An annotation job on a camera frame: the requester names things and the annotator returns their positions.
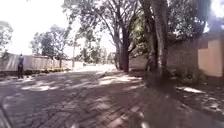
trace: paved road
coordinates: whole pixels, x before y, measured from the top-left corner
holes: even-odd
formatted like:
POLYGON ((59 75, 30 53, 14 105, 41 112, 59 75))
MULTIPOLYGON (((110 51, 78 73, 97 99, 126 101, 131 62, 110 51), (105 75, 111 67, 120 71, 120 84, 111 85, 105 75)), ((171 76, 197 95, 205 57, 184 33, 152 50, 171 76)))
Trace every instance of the paved road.
POLYGON ((222 128, 111 67, 0 82, 13 128, 222 128))

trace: fence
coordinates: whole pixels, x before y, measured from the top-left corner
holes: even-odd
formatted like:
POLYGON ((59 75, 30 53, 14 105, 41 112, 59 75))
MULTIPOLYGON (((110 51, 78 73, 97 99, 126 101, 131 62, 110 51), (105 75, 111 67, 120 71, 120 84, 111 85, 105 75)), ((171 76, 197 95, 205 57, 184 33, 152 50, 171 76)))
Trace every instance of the fence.
MULTIPOLYGON (((0 71, 16 71, 19 55, 8 53, 0 59, 0 71)), ((52 60, 43 56, 24 56, 24 70, 56 69, 60 68, 59 60, 52 60)), ((75 62, 75 69, 82 68, 82 62, 75 62)), ((72 68, 71 60, 63 60, 62 68, 72 68)))

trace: sunlight patch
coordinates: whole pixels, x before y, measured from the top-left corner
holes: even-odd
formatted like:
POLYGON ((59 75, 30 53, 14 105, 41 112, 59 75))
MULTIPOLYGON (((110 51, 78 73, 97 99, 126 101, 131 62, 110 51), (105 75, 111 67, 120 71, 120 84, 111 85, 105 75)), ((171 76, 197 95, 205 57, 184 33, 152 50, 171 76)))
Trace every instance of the sunlight patch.
POLYGON ((107 85, 107 84, 110 84, 112 82, 113 82, 113 80, 103 80, 103 81, 100 81, 100 85, 107 85))
POLYGON ((142 122, 141 126, 142 126, 142 128, 150 128, 150 126, 147 122, 142 122))
POLYGON ((124 91, 130 91, 130 90, 134 90, 134 89, 138 89, 138 88, 141 88, 141 87, 144 87, 144 85, 137 85, 137 86, 131 86, 131 87, 127 87, 124 89, 124 91))
POLYGON ((105 96, 105 97, 98 98, 95 101, 99 102, 99 101, 108 101, 108 100, 109 100, 109 98, 105 96))
POLYGON ((78 125, 78 124, 73 124, 73 125, 71 126, 71 128, 79 128, 79 125, 78 125))
POLYGON ((30 86, 30 87, 22 87, 22 90, 30 90, 30 91, 47 91, 54 90, 58 87, 50 87, 50 86, 30 86))
POLYGON ((183 91, 186 91, 186 92, 193 92, 193 93, 205 93, 201 90, 197 90, 197 89, 194 89, 194 88, 190 88, 190 87, 177 87, 177 89, 179 90, 183 90, 183 91))

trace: pedestrian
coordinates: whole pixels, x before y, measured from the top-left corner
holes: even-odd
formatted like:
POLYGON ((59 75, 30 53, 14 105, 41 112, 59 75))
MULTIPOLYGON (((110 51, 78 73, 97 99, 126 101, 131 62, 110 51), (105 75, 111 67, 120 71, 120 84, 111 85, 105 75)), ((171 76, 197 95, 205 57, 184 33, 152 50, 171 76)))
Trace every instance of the pedestrian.
POLYGON ((20 54, 19 56, 19 63, 18 63, 18 78, 20 79, 23 79, 23 55, 20 54))

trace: vegetation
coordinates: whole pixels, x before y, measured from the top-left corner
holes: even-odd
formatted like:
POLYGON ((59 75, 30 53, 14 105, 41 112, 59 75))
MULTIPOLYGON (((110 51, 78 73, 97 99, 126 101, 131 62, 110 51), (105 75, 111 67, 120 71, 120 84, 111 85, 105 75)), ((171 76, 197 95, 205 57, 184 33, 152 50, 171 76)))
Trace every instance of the vegetation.
POLYGON ((167 47, 200 36, 210 0, 65 0, 65 12, 81 19, 82 32, 94 38, 97 28, 109 31, 116 46, 116 67, 128 72, 129 56, 148 53, 147 69, 163 75, 167 47))
POLYGON ((34 39, 30 42, 33 54, 58 60, 65 59, 64 48, 68 44, 67 36, 68 30, 56 25, 53 25, 48 32, 36 33, 34 39))
POLYGON ((5 49, 5 45, 11 43, 13 28, 5 21, 0 21, 0 51, 5 49))
POLYGON ((86 63, 106 63, 106 59, 106 50, 100 46, 99 42, 95 43, 95 45, 86 42, 80 54, 76 56, 76 60, 86 63))

